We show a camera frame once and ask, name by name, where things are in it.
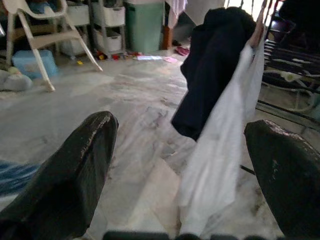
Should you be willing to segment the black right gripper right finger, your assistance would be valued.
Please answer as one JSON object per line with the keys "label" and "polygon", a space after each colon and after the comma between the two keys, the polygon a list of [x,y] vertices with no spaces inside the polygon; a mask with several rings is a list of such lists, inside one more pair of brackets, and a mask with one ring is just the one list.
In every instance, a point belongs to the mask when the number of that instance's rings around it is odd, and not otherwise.
{"label": "black right gripper right finger", "polygon": [[244,129],[263,196],[286,237],[320,238],[320,152],[270,120]]}

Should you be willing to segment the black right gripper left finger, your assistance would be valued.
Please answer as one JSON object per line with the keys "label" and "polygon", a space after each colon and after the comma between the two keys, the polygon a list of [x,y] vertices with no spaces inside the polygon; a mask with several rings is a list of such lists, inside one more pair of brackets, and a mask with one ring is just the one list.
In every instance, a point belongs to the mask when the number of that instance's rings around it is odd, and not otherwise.
{"label": "black right gripper left finger", "polygon": [[112,161],[118,120],[89,115],[0,211],[0,240],[73,240],[90,227]]}

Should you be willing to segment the blue plaid garment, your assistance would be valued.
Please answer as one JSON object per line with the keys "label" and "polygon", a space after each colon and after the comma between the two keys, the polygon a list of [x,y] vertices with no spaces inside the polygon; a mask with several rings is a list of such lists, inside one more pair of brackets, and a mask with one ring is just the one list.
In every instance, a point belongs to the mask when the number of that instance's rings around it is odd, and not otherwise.
{"label": "blue plaid garment", "polygon": [[0,198],[21,192],[39,167],[39,164],[18,164],[0,160]]}

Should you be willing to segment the white garment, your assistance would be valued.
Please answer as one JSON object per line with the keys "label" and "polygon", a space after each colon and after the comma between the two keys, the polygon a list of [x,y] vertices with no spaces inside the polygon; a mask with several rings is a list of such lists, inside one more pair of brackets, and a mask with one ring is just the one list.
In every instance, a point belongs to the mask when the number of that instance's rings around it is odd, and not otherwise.
{"label": "white garment", "polygon": [[182,174],[180,234],[200,236],[210,217],[230,205],[242,160],[245,124],[255,115],[264,71],[264,26],[245,44]]}

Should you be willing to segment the grey plush toy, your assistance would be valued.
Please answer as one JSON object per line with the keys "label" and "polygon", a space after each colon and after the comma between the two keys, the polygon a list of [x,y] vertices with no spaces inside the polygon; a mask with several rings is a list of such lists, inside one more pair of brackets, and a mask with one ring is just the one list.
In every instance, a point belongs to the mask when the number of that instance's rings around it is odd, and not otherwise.
{"label": "grey plush toy", "polygon": [[16,67],[0,69],[0,91],[23,92],[33,86],[33,81],[22,74]]}

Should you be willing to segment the black metal drying rack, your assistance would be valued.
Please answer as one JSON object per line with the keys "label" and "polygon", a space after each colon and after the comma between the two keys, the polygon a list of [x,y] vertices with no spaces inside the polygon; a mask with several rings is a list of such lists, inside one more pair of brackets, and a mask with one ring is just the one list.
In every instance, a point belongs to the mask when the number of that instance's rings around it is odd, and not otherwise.
{"label": "black metal drying rack", "polygon": [[264,73],[256,109],[320,133],[320,0],[262,0]]}

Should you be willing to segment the light blue plastic box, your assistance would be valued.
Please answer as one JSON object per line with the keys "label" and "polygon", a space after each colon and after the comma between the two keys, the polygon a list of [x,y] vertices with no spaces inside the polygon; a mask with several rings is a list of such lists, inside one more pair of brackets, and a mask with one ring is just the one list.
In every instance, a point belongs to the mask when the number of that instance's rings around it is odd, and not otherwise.
{"label": "light blue plastic box", "polygon": [[[45,49],[40,50],[39,54],[48,76],[52,77],[57,75],[59,70],[52,52]],[[12,63],[23,75],[28,76],[30,79],[42,78],[40,68],[32,50],[17,51],[12,57]]]}

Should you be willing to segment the dark navy garment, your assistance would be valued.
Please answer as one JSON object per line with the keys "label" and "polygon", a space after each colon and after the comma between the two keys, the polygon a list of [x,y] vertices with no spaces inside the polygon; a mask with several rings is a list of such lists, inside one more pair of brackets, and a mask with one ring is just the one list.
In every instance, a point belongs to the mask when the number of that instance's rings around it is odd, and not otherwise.
{"label": "dark navy garment", "polygon": [[187,92],[171,119],[180,135],[198,140],[255,28],[253,17],[243,9],[222,7],[210,9],[192,30],[189,54],[180,67]]}

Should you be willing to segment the cream baby high chair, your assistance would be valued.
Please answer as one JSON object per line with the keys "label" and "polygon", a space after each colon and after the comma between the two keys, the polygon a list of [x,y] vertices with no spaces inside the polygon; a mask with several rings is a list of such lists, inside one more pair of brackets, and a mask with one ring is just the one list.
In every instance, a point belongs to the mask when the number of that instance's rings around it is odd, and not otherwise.
{"label": "cream baby high chair", "polygon": [[[46,71],[45,65],[42,61],[39,49],[55,44],[58,45],[61,41],[67,40],[77,40],[85,51],[87,57],[95,65],[97,71],[102,72],[103,69],[99,66],[93,54],[89,50],[88,46],[83,41],[80,33],[76,29],[75,25],[72,23],[71,19],[67,14],[68,4],[66,0],[58,0],[58,11],[53,11],[51,7],[45,6],[44,13],[35,13],[33,12],[27,0],[2,0],[2,3],[8,13],[7,16],[7,37],[6,37],[6,63],[8,65],[12,64],[12,56],[13,56],[13,48],[14,48],[14,37],[15,37],[15,19],[19,18],[23,33],[26,36],[29,46],[33,52],[35,57],[37,66],[40,70],[42,79],[44,80],[44,85],[48,92],[55,91],[55,87],[53,86],[48,73]],[[63,32],[54,31],[52,34],[34,36],[32,30],[36,28],[36,26],[29,26],[26,15],[34,19],[39,20],[53,20],[53,26],[56,27],[57,23],[56,19],[63,18],[65,23],[70,27],[70,30],[64,30]]]}

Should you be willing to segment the grey storage trolley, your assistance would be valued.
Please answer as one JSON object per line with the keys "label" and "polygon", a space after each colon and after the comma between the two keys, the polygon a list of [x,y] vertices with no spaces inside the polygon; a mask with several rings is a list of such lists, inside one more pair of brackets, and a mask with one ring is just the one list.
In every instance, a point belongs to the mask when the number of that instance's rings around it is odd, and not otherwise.
{"label": "grey storage trolley", "polygon": [[125,52],[124,0],[67,0],[67,14],[99,59]]}

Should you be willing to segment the white paper sheet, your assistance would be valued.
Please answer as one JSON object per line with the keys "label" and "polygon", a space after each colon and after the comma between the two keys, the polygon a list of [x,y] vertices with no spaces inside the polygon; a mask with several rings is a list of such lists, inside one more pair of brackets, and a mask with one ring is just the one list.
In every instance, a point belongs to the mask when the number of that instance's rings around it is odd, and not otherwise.
{"label": "white paper sheet", "polygon": [[163,57],[155,56],[155,55],[137,55],[135,59],[138,61],[158,61],[158,60],[162,60]]}

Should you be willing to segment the green bin with white top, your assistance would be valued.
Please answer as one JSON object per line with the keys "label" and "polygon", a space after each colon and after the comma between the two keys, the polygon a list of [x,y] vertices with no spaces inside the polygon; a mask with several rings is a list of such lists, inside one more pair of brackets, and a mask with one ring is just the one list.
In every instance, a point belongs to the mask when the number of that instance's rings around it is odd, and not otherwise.
{"label": "green bin with white top", "polygon": [[160,49],[164,0],[124,0],[128,48],[153,53]]}

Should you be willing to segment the pink hanging cloth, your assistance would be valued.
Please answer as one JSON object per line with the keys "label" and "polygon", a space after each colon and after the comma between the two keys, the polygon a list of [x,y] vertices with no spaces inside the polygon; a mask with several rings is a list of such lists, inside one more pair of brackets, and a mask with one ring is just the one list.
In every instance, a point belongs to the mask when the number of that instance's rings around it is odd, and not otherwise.
{"label": "pink hanging cloth", "polygon": [[173,29],[178,22],[179,16],[185,11],[188,0],[165,0],[169,5],[167,26]]}

